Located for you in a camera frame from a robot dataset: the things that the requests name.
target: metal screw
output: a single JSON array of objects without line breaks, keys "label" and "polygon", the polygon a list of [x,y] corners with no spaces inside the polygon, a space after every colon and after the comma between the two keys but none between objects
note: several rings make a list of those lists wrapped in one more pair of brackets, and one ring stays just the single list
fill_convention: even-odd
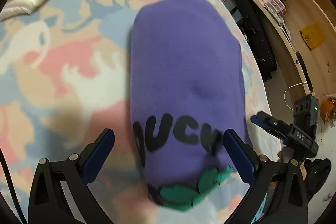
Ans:
[{"label": "metal screw", "polygon": [[42,159],[40,159],[40,161],[39,161],[39,164],[45,164],[47,162],[47,159],[46,158],[42,158]]},{"label": "metal screw", "polygon": [[259,156],[259,159],[260,159],[261,161],[263,161],[263,162],[268,161],[268,158],[267,158],[266,155],[260,155],[260,156]]},{"label": "metal screw", "polygon": [[297,166],[299,163],[296,159],[291,159],[291,164]]},{"label": "metal screw", "polygon": [[69,160],[77,160],[78,159],[78,154],[71,154],[69,157]]}]

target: wooden shelf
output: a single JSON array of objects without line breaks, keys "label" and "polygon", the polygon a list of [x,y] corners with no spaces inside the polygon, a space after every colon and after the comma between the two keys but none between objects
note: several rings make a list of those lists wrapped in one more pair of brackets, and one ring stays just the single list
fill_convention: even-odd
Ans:
[{"label": "wooden shelf", "polygon": [[[270,40],[276,59],[288,86],[305,82],[306,78],[295,53],[300,52],[314,89],[313,95],[323,102],[327,95],[336,93],[336,10],[330,0],[287,0],[286,27],[291,33],[291,43],[258,0],[253,0],[262,14],[262,23]],[[310,51],[301,37],[300,30],[310,24],[318,24],[326,40]],[[289,90],[291,100],[309,94],[308,85]]]}]

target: yellow bag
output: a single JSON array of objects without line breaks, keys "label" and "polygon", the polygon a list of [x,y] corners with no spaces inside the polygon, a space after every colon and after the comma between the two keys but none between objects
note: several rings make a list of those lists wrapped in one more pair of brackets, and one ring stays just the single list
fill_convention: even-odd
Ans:
[{"label": "yellow bag", "polygon": [[318,24],[308,25],[304,27],[300,31],[300,34],[311,51],[315,49],[318,45],[321,45],[326,39],[326,36],[322,32]]}]

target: black case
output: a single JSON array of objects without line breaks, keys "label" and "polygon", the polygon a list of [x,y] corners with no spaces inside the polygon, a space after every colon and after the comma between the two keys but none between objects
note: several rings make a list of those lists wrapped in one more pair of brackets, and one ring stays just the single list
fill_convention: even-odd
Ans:
[{"label": "black case", "polygon": [[266,82],[271,79],[271,71],[277,70],[277,62],[268,37],[250,0],[235,0],[243,20],[239,26],[244,29],[248,43],[257,61],[261,76]]}]

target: bed sheet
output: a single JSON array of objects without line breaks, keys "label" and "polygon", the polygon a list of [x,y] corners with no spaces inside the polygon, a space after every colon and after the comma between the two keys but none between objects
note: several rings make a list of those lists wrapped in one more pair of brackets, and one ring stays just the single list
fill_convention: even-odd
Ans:
[{"label": "bed sheet", "polygon": [[[232,173],[185,213],[147,198],[129,121],[129,40],[138,10],[154,1],[49,0],[32,15],[0,23],[0,145],[25,214],[38,160],[79,153],[104,128],[114,130],[115,147],[89,187],[114,223],[224,223],[246,193]],[[241,45],[254,149],[275,159],[279,141],[249,121],[270,112],[253,54],[221,1],[208,1]],[[13,208],[2,172],[0,190]]]}]

